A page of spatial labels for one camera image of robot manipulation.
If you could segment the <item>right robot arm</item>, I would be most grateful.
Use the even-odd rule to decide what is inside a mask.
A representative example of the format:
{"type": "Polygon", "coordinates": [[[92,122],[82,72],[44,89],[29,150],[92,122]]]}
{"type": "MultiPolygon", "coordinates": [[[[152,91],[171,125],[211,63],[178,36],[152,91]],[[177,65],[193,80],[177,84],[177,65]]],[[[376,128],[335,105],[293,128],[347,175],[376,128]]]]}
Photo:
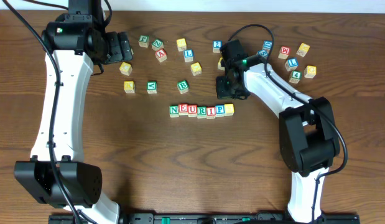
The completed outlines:
{"type": "Polygon", "coordinates": [[[325,174],[340,153],[330,102],[297,91],[266,58],[249,56],[239,40],[220,47],[225,74],[216,79],[218,98],[262,100],[279,119],[279,148],[292,172],[287,211],[295,222],[312,223],[322,214],[320,197],[325,174]]]}

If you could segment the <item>red E block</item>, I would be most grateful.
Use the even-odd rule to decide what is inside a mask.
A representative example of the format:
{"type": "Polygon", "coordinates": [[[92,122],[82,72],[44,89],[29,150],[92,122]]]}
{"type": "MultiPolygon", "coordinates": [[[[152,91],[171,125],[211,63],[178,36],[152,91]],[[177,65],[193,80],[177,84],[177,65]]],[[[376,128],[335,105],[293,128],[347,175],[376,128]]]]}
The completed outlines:
{"type": "Polygon", "coordinates": [[[186,116],[188,115],[188,104],[179,104],[178,105],[178,111],[180,116],[186,116]]]}

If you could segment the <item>yellow O block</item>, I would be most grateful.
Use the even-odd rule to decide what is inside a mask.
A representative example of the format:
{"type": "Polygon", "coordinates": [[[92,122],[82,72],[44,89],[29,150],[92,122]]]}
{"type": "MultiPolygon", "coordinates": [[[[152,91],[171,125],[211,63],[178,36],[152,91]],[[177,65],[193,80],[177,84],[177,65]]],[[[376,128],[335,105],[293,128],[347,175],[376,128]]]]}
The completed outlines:
{"type": "Polygon", "coordinates": [[[191,64],[190,69],[193,76],[197,76],[202,73],[202,67],[199,62],[191,64]]]}

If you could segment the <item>blue L block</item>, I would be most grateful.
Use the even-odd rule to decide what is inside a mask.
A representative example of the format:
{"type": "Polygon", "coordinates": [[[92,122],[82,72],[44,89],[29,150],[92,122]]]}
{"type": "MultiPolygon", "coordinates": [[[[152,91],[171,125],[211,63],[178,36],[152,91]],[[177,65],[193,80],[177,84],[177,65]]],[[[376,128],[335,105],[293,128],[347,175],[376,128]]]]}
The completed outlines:
{"type": "Polygon", "coordinates": [[[192,49],[186,49],[183,51],[183,57],[185,62],[194,61],[194,53],[192,49]]]}

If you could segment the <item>red A block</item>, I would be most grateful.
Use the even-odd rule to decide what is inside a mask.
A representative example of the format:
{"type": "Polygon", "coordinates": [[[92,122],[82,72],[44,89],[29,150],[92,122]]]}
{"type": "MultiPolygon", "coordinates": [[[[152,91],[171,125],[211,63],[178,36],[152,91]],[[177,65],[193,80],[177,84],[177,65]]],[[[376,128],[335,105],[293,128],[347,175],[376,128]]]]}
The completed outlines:
{"type": "Polygon", "coordinates": [[[155,52],[155,57],[160,63],[162,63],[167,60],[167,52],[164,49],[159,49],[155,52]]]}

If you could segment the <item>red I block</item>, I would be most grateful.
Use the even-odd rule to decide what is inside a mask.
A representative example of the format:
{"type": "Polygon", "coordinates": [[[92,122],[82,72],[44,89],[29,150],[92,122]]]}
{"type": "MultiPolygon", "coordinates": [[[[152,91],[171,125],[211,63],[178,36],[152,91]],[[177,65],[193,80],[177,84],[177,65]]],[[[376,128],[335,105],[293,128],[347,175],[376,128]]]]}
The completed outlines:
{"type": "Polygon", "coordinates": [[[216,118],[216,108],[215,107],[207,107],[206,108],[206,118],[207,119],[215,119],[216,118]]]}

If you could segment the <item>green R block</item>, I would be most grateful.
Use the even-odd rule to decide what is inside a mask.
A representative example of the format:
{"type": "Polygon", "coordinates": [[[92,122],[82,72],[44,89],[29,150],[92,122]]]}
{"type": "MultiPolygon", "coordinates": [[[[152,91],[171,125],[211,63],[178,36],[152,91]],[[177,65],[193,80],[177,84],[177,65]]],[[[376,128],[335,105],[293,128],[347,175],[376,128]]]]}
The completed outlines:
{"type": "Polygon", "coordinates": [[[207,117],[206,106],[198,106],[197,107],[197,118],[198,119],[206,119],[206,117],[207,117]]]}

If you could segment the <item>green N block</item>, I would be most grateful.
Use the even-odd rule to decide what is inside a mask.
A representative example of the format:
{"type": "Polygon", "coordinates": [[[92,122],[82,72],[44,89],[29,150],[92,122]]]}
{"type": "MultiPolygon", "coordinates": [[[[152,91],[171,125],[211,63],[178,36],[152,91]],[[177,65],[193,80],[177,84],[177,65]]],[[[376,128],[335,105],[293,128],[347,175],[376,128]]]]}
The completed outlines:
{"type": "Polygon", "coordinates": [[[169,106],[169,116],[171,118],[178,118],[179,115],[179,107],[177,105],[170,105],[169,106]]]}

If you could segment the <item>blue P block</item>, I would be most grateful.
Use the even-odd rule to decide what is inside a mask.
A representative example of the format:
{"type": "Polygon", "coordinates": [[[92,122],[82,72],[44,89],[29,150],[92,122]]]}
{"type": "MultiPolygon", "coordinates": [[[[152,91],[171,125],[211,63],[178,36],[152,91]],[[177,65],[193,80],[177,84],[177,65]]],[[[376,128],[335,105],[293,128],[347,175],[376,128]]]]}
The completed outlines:
{"type": "Polygon", "coordinates": [[[215,106],[216,117],[224,117],[225,116],[225,106],[224,105],[216,105],[215,106]]]}

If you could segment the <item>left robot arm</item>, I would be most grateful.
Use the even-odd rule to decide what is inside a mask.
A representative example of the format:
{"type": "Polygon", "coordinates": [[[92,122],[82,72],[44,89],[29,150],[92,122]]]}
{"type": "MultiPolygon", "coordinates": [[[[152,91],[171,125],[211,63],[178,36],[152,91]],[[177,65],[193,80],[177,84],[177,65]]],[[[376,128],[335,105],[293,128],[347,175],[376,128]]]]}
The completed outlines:
{"type": "Polygon", "coordinates": [[[70,1],[64,14],[36,39],[45,50],[47,82],[39,133],[28,161],[14,176],[41,204],[69,211],[50,223],[126,223],[121,207],[102,191],[101,169],[84,162],[82,126],[94,66],[126,62],[132,52],[125,32],[106,32],[111,14],[103,2],[70,1]]]}

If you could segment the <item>red U block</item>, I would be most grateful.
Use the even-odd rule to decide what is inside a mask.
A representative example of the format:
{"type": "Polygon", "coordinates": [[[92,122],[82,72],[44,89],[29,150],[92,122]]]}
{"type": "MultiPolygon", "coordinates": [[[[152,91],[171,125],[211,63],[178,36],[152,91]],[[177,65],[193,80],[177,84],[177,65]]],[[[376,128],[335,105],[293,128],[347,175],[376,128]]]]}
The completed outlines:
{"type": "Polygon", "coordinates": [[[188,105],[187,111],[188,111],[188,117],[197,117],[198,106],[197,105],[188,105]]]}

